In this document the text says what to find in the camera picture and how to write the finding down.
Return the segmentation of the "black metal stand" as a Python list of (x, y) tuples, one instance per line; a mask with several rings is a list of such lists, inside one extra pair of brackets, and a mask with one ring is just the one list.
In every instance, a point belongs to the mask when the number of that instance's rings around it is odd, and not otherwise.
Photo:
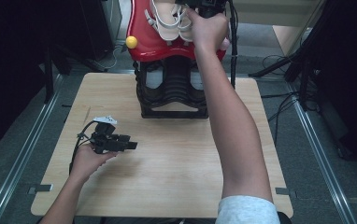
[(74, 51), (60, 46), (60, 45), (50, 45), (45, 48), (44, 53), (44, 74), (45, 74), (45, 88), (46, 96), (44, 103), (47, 104), (54, 94), (54, 84), (52, 75), (52, 66), (55, 65), (56, 68), (63, 74), (69, 74), (71, 67), (68, 64), (66, 58), (72, 58), (78, 63), (90, 68), (93, 72), (102, 73), (103, 70), (98, 68), (94, 63), (87, 61), (85, 58), (81, 57)]

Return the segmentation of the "person's light grey shirt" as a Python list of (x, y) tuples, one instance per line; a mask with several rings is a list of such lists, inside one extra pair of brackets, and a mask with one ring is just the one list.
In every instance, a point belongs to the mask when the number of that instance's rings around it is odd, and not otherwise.
[(221, 199), (215, 224), (280, 224), (276, 206), (253, 196)]

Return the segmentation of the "black curtain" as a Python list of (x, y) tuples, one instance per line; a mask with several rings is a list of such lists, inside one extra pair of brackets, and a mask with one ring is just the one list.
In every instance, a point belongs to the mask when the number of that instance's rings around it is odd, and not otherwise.
[(106, 0), (0, 0), (0, 140), (45, 88), (45, 48), (98, 59), (112, 48)]
[(326, 0), (308, 40), (321, 114), (340, 155), (357, 159), (357, 0)]

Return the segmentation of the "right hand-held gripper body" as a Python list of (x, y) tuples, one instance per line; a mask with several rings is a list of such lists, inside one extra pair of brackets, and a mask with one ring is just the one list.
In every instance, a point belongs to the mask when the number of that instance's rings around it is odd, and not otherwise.
[(185, 5), (197, 9), (203, 18), (211, 18), (216, 14), (223, 13), (228, 0), (175, 0), (178, 5)]

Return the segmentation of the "white jewelled slingback shoe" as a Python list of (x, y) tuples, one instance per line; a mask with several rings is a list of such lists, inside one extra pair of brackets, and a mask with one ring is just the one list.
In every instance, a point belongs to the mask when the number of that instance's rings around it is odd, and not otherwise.
[(170, 45), (179, 37), (181, 5), (176, 0), (150, 0), (149, 7), (144, 10), (147, 23)]
[(178, 19), (179, 37), (183, 41), (187, 43), (191, 43), (193, 41), (193, 33), (192, 33), (193, 23), (186, 14), (186, 10), (188, 8), (189, 7), (186, 5), (176, 5), (176, 9), (177, 9), (176, 15)]

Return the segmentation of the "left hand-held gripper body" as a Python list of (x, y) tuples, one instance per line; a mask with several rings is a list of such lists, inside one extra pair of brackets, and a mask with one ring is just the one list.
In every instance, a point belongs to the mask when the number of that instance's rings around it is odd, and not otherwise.
[(96, 127), (91, 135), (91, 142), (94, 145), (94, 151), (102, 154), (105, 151), (124, 151), (125, 144), (119, 141), (119, 136), (114, 135), (115, 124), (117, 121), (111, 116), (95, 117)]

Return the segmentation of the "person's right hand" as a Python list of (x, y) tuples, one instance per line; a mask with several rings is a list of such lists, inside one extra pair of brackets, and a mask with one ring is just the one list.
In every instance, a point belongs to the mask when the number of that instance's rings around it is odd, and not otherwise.
[(197, 54), (201, 52), (216, 54), (218, 50), (228, 49), (229, 21), (223, 14), (218, 13), (206, 19), (189, 8), (186, 10), (186, 15), (193, 24), (193, 44)]

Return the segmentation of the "black leather shoe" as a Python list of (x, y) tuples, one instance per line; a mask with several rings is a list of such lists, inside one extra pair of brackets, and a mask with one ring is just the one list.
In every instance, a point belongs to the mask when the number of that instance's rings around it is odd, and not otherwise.
[(197, 66), (196, 61), (190, 62), (190, 74), (189, 74), (189, 81), (190, 81), (190, 95), (196, 101), (201, 101), (205, 98), (204, 94), (204, 87), (201, 75), (199, 73), (199, 69)]
[(140, 92), (149, 101), (158, 101), (163, 96), (164, 65), (162, 61), (140, 64)]

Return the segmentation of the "light wooden board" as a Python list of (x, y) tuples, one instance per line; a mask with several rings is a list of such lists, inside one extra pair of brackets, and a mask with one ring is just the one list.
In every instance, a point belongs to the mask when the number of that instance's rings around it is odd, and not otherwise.
[(300, 46), (306, 27), (272, 26), (284, 56), (293, 54)]

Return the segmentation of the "grey table bracket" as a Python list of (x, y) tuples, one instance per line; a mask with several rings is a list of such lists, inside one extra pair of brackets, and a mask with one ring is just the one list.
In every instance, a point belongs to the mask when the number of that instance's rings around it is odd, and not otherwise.
[(297, 197), (296, 191), (292, 190), (292, 189), (275, 188), (275, 192), (277, 193), (277, 195), (287, 195), (287, 196), (290, 196), (291, 198)]
[(52, 184), (46, 184), (46, 185), (34, 185), (30, 187), (27, 191), (28, 194), (36, 195), (38, 192), (48, 192), (52, 191), (53, 185)]

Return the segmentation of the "person's left hand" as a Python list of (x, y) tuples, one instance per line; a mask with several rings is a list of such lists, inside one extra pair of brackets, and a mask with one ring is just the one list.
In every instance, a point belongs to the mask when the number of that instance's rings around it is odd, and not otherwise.
[(94, 146), (91, 144), (80, 146), (76, 153), (68, 181), (78, 185), (84, 184), (100, 166), (117, 155), (117, 152), (97, 154), (94, 151)]

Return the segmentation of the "black tripod stand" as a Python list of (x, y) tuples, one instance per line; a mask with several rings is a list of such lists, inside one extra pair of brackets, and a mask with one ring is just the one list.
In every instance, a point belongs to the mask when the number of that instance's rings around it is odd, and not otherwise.
[(276, 63), (267, 66), (261, 71), (249, 74), (249, 77), (263, 77), (267, 74), (273, 73), (281, 67), (289, 65), (284, 72), (284, 79), (286, 82), (293, 83), (299, 80), (299, 104), (304, 111), (311, 111), (312, 108), (307, 105), (309, 94), (308, 84), (311, 74), (313, 72), (310, 58), (307, 56), (307, 48), (300, 47), (293, 54), (283, 57)]

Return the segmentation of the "metal floor rail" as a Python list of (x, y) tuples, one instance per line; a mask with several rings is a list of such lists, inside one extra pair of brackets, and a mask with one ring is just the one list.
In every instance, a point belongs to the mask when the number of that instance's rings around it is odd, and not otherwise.
[(357, 224), (357, 220), (350, 207), (350, 203), (336, 177), (331, 163), (329, 162), (324, 152), (324, 148), (321, 144), (319, 136), (313, 127), (308, 112), (306, 112), (301, 105), (300, 98), (297, 98), (295, 103), (295, 110), (306, 133), (316, 162), (321, 170), (321, 175), (330, 192), (330, 196), (333, 200), (342, 224)]
[(57, 102), (64, 81), (65, 77), (61, 74), (58, 74), (57, 77), (54, 79), (53, 84), (55, 85), (55, 92), (52, 94), (50, 100), (42, 106), (36, 118), (36, 121), (31, 129), (31, 132), (29, 132), (16, 160), (14, 161), (7, 174), (5, 181), (0, 187), (0, 219), (7, 207), (7, 204), (15, 188), (19, 183), (24, 168), (30, 160), (34, 148), (36, 147), (36, 143), (41, 133), (43, 132), (44, 127), (50, 117), (50, 114)]

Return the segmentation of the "red and black shoe rack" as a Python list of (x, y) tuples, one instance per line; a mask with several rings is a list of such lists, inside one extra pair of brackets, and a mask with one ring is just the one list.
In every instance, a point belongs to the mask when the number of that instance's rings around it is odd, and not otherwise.
[[(132, 11), (127, 28), (126, 46), (134, 61), (136, 94), (141, 116), (146, 119), (205, 119), (206, 99), (196, 101), (190, 95), (190, 62), (195, 61), (193, 42), (179, 36), (167, 45), (147, 23), (144, 14), (150, 0), (131, 0)], [(162, 61), (164, 65), (163, 96), (158, 101), (145, 99), (140, 92), (140, 64)]]

